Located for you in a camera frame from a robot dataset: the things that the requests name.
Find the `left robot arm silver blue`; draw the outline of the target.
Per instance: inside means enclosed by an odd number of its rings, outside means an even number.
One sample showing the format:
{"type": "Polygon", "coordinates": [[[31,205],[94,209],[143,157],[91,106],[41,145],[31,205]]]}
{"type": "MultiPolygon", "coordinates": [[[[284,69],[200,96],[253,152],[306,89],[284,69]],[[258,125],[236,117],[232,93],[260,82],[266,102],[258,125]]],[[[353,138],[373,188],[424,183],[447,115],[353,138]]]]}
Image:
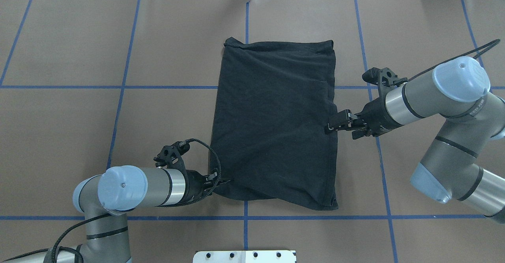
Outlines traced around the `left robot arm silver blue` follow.
{"type": "Polygon", "coordinates": [[[229,182],[218,171],[201,175],[183,168],[116,166],[82,181],[73,193],[85,219],[69,227],[49,248],[7,263],[131,263],[127,213],[150,207],[182,207],[229,182]]]}

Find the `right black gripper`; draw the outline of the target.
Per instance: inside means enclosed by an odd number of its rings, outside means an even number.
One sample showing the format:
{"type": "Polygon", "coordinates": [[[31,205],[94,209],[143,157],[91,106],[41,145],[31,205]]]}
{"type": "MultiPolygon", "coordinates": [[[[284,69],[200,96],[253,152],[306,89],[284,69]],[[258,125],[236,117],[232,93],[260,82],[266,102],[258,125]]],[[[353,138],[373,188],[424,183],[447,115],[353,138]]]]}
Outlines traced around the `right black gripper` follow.
{"type": "Polygon", "coordinates": [[[378,137],[395,129],[395,121],[386,110],[385,104],[380,99],[367,103],[357,115],[345,109],[329,117],[324,128],[326,135],[335,131],[352,131],[352,139],[362,137],[378,137]]]}

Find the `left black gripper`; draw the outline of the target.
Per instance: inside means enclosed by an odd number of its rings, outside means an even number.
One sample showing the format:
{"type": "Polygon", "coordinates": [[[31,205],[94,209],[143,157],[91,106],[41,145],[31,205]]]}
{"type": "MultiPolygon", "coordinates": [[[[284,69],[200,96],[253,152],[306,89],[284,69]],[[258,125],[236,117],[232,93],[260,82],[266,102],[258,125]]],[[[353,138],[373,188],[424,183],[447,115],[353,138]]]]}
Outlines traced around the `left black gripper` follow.
{"type": "Polygon", "coordinates": [[[208,175],[201,175],[198,171],[187,171],[186,192],[183,203],[195,203],[201,200],[205,190],[232,182],[232,178],[222,177],[217,169],[208,175]]]}

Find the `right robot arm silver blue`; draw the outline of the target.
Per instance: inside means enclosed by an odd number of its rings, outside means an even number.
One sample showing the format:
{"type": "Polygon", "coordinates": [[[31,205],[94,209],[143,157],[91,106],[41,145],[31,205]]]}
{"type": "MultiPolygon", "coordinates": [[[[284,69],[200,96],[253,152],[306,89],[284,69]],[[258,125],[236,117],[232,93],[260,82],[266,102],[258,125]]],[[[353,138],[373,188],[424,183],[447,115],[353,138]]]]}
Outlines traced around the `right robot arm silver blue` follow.
{"type": "Polygon", "coordinates": [[[390,68],[371,68],[363,80],[379,96],[361,112],[329,118],[327,134],[346,130],[353,139],[378,137],[434,115],[445,118],[410,178],[427,197],[456,199],[504,224],[504,178],[475,164],[485,146],[504,138],[504,99],[491,93],[485,69],[472,57],[440,63],[419,76],[399,78],[390,68]]]}

